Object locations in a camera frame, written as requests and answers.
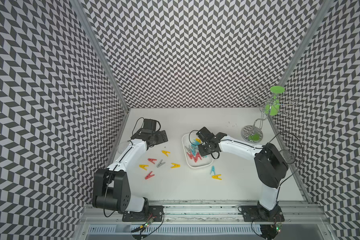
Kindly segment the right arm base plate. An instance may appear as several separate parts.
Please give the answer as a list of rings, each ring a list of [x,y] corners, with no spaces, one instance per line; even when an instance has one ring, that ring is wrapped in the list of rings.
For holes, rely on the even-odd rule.
[[[240,212],[243,215],[244,221],[249,223],[252,221],[258,222],[284,222],[284,214],[280,206],[276,205],[272,210],[267,210],[262,206],[240,206]]]

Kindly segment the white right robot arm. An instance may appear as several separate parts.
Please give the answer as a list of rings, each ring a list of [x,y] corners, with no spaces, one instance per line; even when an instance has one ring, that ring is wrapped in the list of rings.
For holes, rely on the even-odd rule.
[[[242,207],[246,222],[250,220],[249,215],[252,215],[254,220],[271,221],[281,213],[278,197],[289,166],[275,145],[249,144],[225,133],[214,135],[206,127],[198,130],[196,136],[201,140],[198,149],[202,157],[224,152],[254,161],[262,188],[257,205]]]

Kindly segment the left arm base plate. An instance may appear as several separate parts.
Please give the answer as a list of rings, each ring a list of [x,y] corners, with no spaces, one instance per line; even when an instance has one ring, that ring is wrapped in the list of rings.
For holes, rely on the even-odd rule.
[[[148,206],[141,212],[126,212],[123,214],[123,222],[147,222],[153,219],[154,222],[161,222],[164,217],[164,206]]]

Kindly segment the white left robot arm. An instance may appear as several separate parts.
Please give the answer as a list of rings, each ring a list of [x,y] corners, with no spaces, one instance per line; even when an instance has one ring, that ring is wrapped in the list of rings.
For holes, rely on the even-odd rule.
[[[166,143],[168,137],[166,131],[161,130],[159,121],[142,119],[142,126],[127,141],[126,149],[108,167],[95,172],[92,200],[94,208],[118,213],[141,213],[146,210],[146,199],[131,193],[127,170],[149,148]]]

